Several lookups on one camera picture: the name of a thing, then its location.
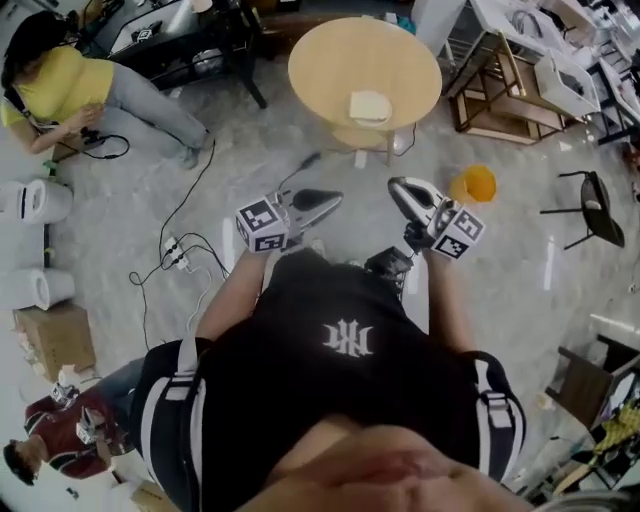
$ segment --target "round wooden table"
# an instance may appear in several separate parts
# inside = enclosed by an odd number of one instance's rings
[[[394,131],[426,116],[440,97],[442,75],[429,49],[406,30],[371,18],[342,18],[317,26],[296,44],[289,80],[309,110],[327,121],[333,135],[354,148],[386,141],[387,163]],[[377,91],[391,117],[363,127],[349,117],[351,93]]]

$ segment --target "black cable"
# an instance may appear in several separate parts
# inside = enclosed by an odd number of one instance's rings
[[[407,148],[402,153],[396,153],[394,151],[393,156],[395,156],[397,158],[403,157],[404,155],[407,154],[407,151],[409,151],[413,146],[416,145],[416,128],[417,127],[418,127],[418,123],[413,123],[413,130],[412,130],[412,133],[413,133],[413,138],[412,139],[413,140],[411,141],[411,144],[409,144],[407,146]],[[352,153],[355,153],[356,151],[367,151],[369,153],[387,153],[386,149],[362,149],[362,150],[352,149],[350,151],[338,151],[338,150],[329,150],[329,151],[333,151],[334,153],[340,153],[342,155],[350,155]]]
[[[151,277],[151,275],[158,270],[159,268],[162,268],[162,263],[160,265],[158,265],[156,268],[154,268],[151,272],[149,272],[147,274],[147,277],[145,277],[144,279],[140,278],[140,274],[138,274],[138,272],[136,272],[135,270],[133,272],[129,272],[129,281],[131,281],[131,284],[133,284],[134,286],[139,286],[140,289],[142,290],[142,300],[144,301],[144,312],[142,313],[142,332],[144,333],[144,345],[145,347],[147,347],[147,352],[149,352],[149,340],[147,339],[147,294],[144,292],[144,283],[147,282],[147,280]],[[136,277],[138,279],[138,282],[135,282],[133,280],[133,277]]]
[[[102,142],[104,144],[109,139],[119,139],[119,140],[123,141],[127,145],[127,148],[122,153],[119,153],[119,154],[106,155],[106,156],[96,156],[96,155],[92,155],[91,153],[86,152],[83,149],[72,148],[71,146],[68,146],[64,142],[58,142],[58,144],[60,144],[61,146],[64,146],[65,148],[71,149],[71,150],[75,151],[76,153],[81,153],[83,155],[91,157],[94,160],[115,160],[116,158],[120,158],[120,157],[126,155],[129,152],[129,150],[131,149],[131,144],[129,143],[129,140],[126,137],[123,137],[122,135],[105,135],[105,136],[99,137],[96,140],[96,142]]]
[[[413,146],[416,145],[416,128],[418,127],[418,123],[414,123],[413,124],[413,140],[411,141],[411,144],[409,144],[407,146],[407,149],[405,149],[402,153],[400,153],[399,155],[394,153],[395,156],[397,156],[398,158],[403,157],[404,155],[407,154],[407,151],[409,151]]]
[[[321,156],[322,155],[320,155],[320,152],[316,151],[315,153],[311,153],[307,158],[305,158],[302,162],[300,162],[300,165],[298,166],[298,168],[280,182],[280,185],[278,185],[278,189],[277,189],[278,192],[282,190],[282,186],[289,180],[289,178],[293,178],[300,171],[304,171],[305,169],[308,169],[309,167],[311,167],[316,160],[320,159]]]
[[[216,152],[216,141],[215,139],[213,140],[213,148],[211,148],[211,156],[209,157],[209,161],[207,162],[207,165],[205,165],[204,169],[202,169],[200,171],[200,174],[198,174],[198,177],[196,178],[196,180],[193,182],[193,185],[191,185],[191,188],[189,189],[189,191],[187,192],[187,195],[184,196],[184,199],[182,200],[182,202],[178,205],[178,207],[173,210],[173,213],[171,215],[169,215],[169,217],[167,218],[167,220],[164,221],[164,224],[162,225],[162,227],[160,228],[160,236],[158,237],[158,258],[162,261],[162,236],[164,235],[164,228],[167,227],[167,224],[169,224],[169,221],[173,218],[173,216],[178,213],[178,211],[180,210],[180,208],[182,208],[184,206],[184,204],[187,202],[187,199],[189,199],[189,196],[191,195],[191,192],[193,192],[193,189],[196,188],[196,185],[198,183],[200,183],[200,179],[202,179],[202,175],[205,173],[205,171],[209,168],[209,166],[211,165],[211,162],[213,161],[213,155]]]
[[[184,235],[182,235],[179,239],[178,239],[178,243],[182,242],[182,240],[187,237],[187,236],[197,236],[198,238],[200,238],[201,240],[204,241],[205,244],[207,244],[207,248],[202,247],[200,245],[194,246],[194,247],[200,247],[201,249],[203,249],[204,251],[210,253],[213,255],[213,257],[216,260],[216,263],[218,264],[218,266],[220,267],[220,273],[222,274],[222,278],[226,279],[227,277],[229,277],[229,271],[225,268],[225,266],[222,264],[222,261],[220,261],[220,258],[218,257],[218,254],[216,253],[215,249],[213,247],[211,247],[211,244],[209,243],[209,240],[207,240],[205,237],[203,237],[200,233],[185,233]]]
[[[202,249],[205,252],[208,252],[209,254],[213,255],[213,257],[216,260],[216,263],[218,264],[218,266],[220,267],[220,271],[222,273],[222,277],[223,279],[226,279],[227,277],[229,277],[229,271],[225,268],[225,266],[222,264],[222,261],[220,260],[220,258],[218,257],[218,254],[216,253],[215,249],[211,246],[211,244],[209,243],[209,241],[202,236],[199,233],[194,233],[194,232],[189,232],[189,233],[185,233],[184,235],[182,235],[180,238],[177,239],[177,243],[179,244],[182,240],[184,240],[187,236],[195,236],[200,238],[202,241],[204,241],[204,243],[206,244],[205,246],[202,246],[200,244],[194,244],[191,245],[189,247],[187,247],[186,249],[184,249],[182,255],[180,257],[178,257],[177,259],[173,259],[171,261],[171,263],[168,266],[165,266],[165,260],[167,259],[167,257],[170,257],[171,253],[173,252],[172,249],[167,249],[167,251],[165,251],[165,253],[162,253],[162,238],[164,236],[164,229],[167,227],[167,224],[169,223],[169,221],[176,215],[176,213],[178,213],[178,211],[180,211],[180,209],[185,205],[185,203],[187,202],[187,200],[189,199],[189,196],[191,196],[191,193],[193,192],[193,190],[195,189],[196,185],[200,182],[200,180],[202,179],[202,176],[204,175],[205,171],[211,166],[211,162],[213,161],[213,155],[215,154],[215,150],[216,150],[216,141],[213,141],[213,147],[211,148],[211,156],[209,157],[209,161],[207,162],[207,165],[202,169],[202,171],[200,171],[200,173],[198,174],[198,177],[195,179],[195,181],[193,182],[193,184],[191,185],[191,187],[189,188],[189,190],[187,191],[187,194],[185,195],[184,199],[182,200],[182,202],[177,206],[177,208],[171,213],[171,215],[169,215],[169,217],[167,218],[167,220],[164,221],[164,223],[162,224],[162,227],[160,228],[160,235],[158,237],[158,259],[159,259],[159,263],[158,266],[155,267],[153,270],[151,270],[144,279],[142,279],[140,277],[140,274],[136,271],[130,272],[129,273],[129,281],[131,282],[131,284],[133,284],[134,286],[139,286],[142,290],[142,300],[144,301],[144,312],[142,315],[142,331],[144,333],[144,344],[147,347],[147,352],[150,350],[149,348],[149,340],[147,337],[147,312],[148,312],[148,304],[147,304],[147,296],[144,290],[144,284],[148,281],[148,279],[157,271],[157,270],[169,270],[172,267],[174,267],[175,265],[177,265],[178,261],[180,261],[180,259],[182,257],[184,257],[185,255],[187,255],[189,252],[191,252],[192,250],[195,249]]]

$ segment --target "dark hair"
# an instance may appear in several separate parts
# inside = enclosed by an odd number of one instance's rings
[[[18,441],[12,439],[9,441],[9,444],[4,447],[4,461],[7,463],[11,472],[22,482],[29,486],[33,486],[35,476],[33,471],[31,471],[31,468],[25,464],[22,457],[18,454],[18,450],[16,450],[17,445]]]
[[[64,41],[67,23],[51,11],[32,14],[17,28],[7,51],[4,53],[4,67],[0,83],[8,89],[27,64],[37,60]]]

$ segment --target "power strip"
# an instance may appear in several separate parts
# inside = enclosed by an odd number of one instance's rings
[[[176,267],[180,270],[187,270],[189,267],[189,258],[187,258],[178,241],[174,237],[170,237],[164,243],[164,247],[167,249],[167,256],[171,258],[171,261]]]

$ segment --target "yellow shirt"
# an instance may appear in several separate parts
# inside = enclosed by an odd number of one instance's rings
[[[71,46],[60,46],[49,51],[38,77],[17,90],[36,119],[62,123],[89,103],[104,103],[112,80],[113,62],[87,59]],[[24,119],[6,100],[0,114],[4,126]]]

